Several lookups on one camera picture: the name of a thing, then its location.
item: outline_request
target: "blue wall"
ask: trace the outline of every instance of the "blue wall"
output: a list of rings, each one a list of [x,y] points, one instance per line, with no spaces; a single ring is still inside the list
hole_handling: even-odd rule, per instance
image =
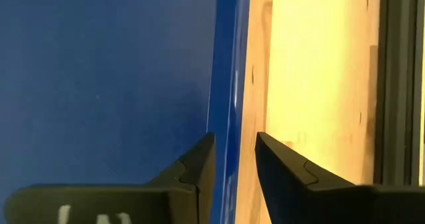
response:
[[[247,14],[248,0],[0,0],[0,203],[34,184],[143,183],[210,130],[211,223],[232,223]]]

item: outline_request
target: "wooden surface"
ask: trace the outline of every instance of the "wooden surface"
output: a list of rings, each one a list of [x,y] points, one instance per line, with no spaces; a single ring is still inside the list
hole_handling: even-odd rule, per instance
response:
[[[256,172],[256,133],[266,130],[272,0],[250,0],[236,224],[270,223]]]
[[[424,185],[424,127],[425,127],[425,49],[422,52],[422,108],[420,111],[420,157],[419,157],[419,185]]]
[[[372,183],[379,0],[273,0],[266,131]]]
[[[378,16],[379,0],[251,0],[237,224],[270,223],[258,131],[350,181],[372,181]]]

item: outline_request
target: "light wood panel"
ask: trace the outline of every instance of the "light wood panel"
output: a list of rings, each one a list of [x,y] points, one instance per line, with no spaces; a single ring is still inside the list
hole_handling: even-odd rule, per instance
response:
[[[371,182],[379,0],[251,0],[237,224],[269,224],[255,139]]]
[[[238,195],[236,198],[237,224],[270,223],[256,172],[254,148],[256,133],[266,130],[271,26],[272,0],[250,0]]]
[[[424,127],[425,127],[425,49],[422,51],[422,97],[420,110],[420,157],[419,157],[419,185],[424,185]]]
[[[273,0],[266,131],[373,181],[379,0]]]

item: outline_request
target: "blue panel edge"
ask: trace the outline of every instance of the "blue panel edge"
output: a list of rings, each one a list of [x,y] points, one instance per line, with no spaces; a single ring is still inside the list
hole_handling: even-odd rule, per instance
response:
[[[216,188],[211,223],[234,223],[250,0],[217,0],[207,131],[216,134]]]

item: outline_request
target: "black plastic part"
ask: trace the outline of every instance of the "black plastic part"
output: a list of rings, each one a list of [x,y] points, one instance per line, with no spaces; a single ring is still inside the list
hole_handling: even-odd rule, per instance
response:
[[[425,223],[425,188],[356,186],[266,133],[256,161],[273,224]]]
[[[418,185],[424,0],[381,0],[375,183]]]
[[[207,134],[141,186],[24,188],[7,200],[5,218],[8,224],[97,224],[99,218],[111,224],[207,224],[215,181],[214,143],[214,135]]]

